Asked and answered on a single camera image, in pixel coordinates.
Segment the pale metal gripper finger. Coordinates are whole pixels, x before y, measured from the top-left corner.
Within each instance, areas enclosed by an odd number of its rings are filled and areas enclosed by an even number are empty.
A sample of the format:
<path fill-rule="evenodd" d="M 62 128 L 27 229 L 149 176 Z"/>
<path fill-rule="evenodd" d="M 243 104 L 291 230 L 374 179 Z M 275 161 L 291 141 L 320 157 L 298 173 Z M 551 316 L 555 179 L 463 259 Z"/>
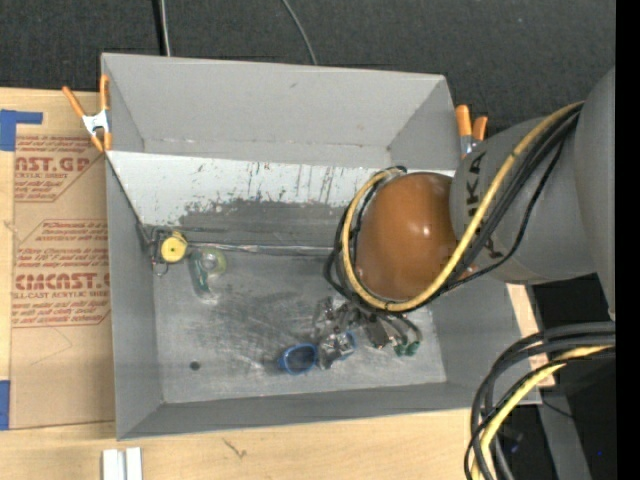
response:
<path fill-rule="evenodd" d="M 334 363 L 344 361 L 356 350 L 356 337 L 351 331 L 330 334 L 318 347 L 321 369 L 330 369 Z"/>
<path fill-rule="evenodd" d="M 326 297 L 314 316 L 314 328 L 318 331 L 345 331 L 353 322 L 354 307 L 343 298 Z"/>

